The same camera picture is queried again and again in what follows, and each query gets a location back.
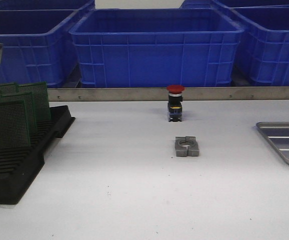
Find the white workbench surface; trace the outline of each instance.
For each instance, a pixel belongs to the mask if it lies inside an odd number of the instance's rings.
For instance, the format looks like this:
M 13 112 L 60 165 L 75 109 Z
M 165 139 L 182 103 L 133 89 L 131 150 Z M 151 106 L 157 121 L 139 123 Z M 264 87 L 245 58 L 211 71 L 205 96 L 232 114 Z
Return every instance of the white workbench surface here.
M 177 9 L 184 0 L 95 0 L 96 9 Z
M 0 240 L 289 240 L 289 165 L 255 128 L 289 100 L 69 102 L 76 117 L 15 206 Z M 199 157 L 176 157 L 196 136 Z

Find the metal tray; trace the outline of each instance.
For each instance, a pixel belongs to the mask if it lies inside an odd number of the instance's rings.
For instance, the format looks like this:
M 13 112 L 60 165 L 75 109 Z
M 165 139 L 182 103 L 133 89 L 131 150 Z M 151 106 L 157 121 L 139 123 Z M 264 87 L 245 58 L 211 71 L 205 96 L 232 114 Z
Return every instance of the metal tray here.
M 289 164 L 289 122 L 258 122 L 259 132 Z

